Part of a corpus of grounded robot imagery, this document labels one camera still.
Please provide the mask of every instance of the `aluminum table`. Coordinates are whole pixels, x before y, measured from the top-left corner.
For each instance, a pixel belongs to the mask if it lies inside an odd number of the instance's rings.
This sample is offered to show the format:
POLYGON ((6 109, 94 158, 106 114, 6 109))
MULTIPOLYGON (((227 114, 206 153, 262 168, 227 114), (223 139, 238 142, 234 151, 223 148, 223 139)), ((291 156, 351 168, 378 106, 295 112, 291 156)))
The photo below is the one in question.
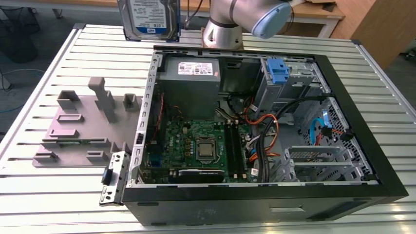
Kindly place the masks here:
MULTIPOLYGON (((416 232, 416 113, 366 49, 350 40, 286 36, 262 40, 244 35, 244 48, 328 56, 410 192, 395 203, 336 221, 143 227, 126 207, 99 206, 103 168, 34 168, 60 91, 94 95, 87 84, 95 76, 106 77, 114 96, 142 96, 155 44, 126 41, 119 26, 75 26, 0 144, 0 233, 416 232)), ((180 44, 200 47, 202 32, 184 31, 180 44)))

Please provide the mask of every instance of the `sticker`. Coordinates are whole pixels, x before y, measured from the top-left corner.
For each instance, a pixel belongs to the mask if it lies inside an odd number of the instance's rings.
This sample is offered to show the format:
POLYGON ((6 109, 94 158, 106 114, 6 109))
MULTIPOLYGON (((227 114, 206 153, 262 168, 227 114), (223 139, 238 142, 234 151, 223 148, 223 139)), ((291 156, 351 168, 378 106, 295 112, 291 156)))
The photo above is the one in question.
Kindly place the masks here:
POLYGON ((179 63, 178 74, 212 76, 212 63, 182 62, 179 63))
POLYGON ((252 173, 254 176, 259 176, 259 170, 256 168, 252 168, 252 173))
POLYGON ((166 8, 160 0, 130 0, 135 27, 143 33, 167 31, 166 8))
POLYGON ((259 108, 254 104, 250 104, 250 109, 252 109, 254 111, 258 111, 259 108))

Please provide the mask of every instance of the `cpu socket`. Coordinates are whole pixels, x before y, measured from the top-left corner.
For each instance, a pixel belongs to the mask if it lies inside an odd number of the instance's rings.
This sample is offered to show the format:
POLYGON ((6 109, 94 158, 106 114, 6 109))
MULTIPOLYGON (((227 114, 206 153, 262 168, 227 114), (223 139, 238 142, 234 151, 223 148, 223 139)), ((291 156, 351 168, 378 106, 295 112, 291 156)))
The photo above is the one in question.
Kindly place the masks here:
POLYGON ((215 160, 215 138, 199 137, 196 138, 196 160, 202 162, 211 162, 215 160))

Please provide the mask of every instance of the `ram slot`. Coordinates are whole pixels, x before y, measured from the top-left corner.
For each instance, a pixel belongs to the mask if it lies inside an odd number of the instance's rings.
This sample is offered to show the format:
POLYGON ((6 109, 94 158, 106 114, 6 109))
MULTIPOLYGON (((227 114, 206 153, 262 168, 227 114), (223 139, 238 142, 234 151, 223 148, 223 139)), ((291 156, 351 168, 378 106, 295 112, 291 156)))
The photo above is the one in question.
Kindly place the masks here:
POLYGON ((231 178, 244 178, 244 162, 238 125, 226 125, 226 150, 228 158, 228 175, 231 178))

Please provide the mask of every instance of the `hard drive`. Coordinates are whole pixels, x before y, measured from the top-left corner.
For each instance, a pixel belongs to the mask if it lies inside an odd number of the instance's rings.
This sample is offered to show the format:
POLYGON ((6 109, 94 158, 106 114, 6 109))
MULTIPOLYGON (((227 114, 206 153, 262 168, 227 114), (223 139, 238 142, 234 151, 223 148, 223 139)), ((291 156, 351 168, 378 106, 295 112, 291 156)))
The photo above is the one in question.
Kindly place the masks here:
POLYGON ((180 40, 180 0, 118 0, 127 40, 180 40))

